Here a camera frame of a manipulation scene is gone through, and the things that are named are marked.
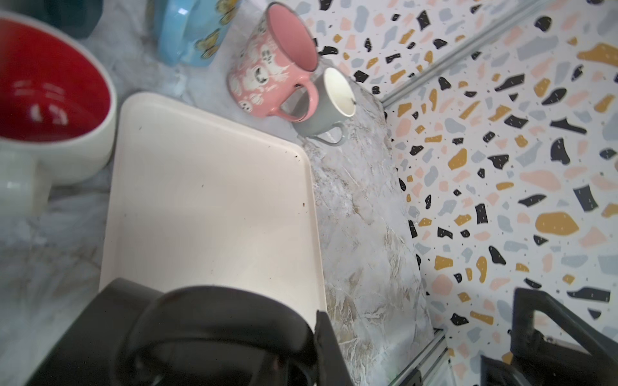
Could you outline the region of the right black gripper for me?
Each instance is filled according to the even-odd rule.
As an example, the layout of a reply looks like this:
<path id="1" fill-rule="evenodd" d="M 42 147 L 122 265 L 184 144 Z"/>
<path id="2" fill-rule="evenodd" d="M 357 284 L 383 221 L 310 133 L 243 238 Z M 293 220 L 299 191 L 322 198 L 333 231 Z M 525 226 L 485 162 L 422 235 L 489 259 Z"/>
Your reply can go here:
<path id="1" fill-rule="evenodd" d="M 617 342 L 543 291 L 515 291 L 510 351 L 481 357 L 481 386 L 617 384 Z"/>

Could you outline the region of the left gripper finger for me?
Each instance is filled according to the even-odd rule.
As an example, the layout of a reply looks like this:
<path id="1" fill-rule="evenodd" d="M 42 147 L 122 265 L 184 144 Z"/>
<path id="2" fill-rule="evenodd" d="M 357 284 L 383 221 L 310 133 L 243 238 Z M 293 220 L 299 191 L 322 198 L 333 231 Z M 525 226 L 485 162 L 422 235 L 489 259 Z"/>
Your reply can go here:
<path id="1" fill-rule="evenodd" d="M 353 386 L 330 318 L 326 312 L 320 310 L 316 312 L 315 350 L 317 354 L 317 385 Z"/>

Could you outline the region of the black mug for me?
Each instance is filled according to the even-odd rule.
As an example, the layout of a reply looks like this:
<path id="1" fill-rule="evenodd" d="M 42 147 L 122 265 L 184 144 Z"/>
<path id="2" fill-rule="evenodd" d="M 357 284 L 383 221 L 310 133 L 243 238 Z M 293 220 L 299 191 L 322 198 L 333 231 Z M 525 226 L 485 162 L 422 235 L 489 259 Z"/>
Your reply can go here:
<path id="1" fill-rule="evenodd" d="M 314 334 L 290 307 L 222 286 L 112 281 L 30 385 L 317 385 Z"/>

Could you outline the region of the pink glass mug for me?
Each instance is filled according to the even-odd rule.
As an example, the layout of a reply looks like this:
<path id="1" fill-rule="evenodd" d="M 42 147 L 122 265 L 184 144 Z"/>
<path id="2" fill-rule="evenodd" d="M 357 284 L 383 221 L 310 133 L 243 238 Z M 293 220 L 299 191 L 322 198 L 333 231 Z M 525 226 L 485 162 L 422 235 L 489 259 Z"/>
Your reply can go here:
<path id="1" fill-rule="evenodd" d="M 319 105 L 311 80 L 318 64 L 315 43 L 302 19 L 289 6 L 273 2 L 235 61 L 227 84 L 238 106 L 254 117 L 305 122 Z M 307 92 L 307 108 L 299 116 L 286 113 L 283 104 L 300 88 Z"/>

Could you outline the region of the light blue yellow-inside mug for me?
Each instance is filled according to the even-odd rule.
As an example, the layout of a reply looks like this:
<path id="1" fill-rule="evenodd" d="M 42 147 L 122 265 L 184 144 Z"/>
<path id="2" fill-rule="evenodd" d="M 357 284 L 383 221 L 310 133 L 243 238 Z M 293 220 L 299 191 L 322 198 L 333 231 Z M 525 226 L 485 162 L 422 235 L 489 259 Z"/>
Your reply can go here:
<path id="1" fill-rule="evenodd" d="M 215 58 L 241 0 L 152 1 L 151 31 L 160 61 L 207 67 Z"/>

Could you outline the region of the white cream mug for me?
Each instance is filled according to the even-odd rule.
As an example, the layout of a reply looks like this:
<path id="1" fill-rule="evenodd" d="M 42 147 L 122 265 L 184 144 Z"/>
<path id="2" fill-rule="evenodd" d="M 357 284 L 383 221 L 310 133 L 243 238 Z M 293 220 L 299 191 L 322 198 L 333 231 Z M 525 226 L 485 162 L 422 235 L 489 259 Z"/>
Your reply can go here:
<path id="1" fill-rule="evenodd" d="M 117 93 L 95 56 L 60 30 L 1 13 L 1 214 L 43 212 L 54 187 L 109 162 Z"/>

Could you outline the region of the dark green mug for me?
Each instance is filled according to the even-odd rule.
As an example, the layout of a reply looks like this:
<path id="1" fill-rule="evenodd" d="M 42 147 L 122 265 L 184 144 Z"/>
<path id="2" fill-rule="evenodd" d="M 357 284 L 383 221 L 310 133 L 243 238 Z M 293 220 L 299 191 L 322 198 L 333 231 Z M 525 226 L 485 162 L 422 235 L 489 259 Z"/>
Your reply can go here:
<path id="1" fill-rule="evenodd" d="M 28 14 L 76 39 L 86 39 L 103 13 L 102 0 L 28 1 Z"/>

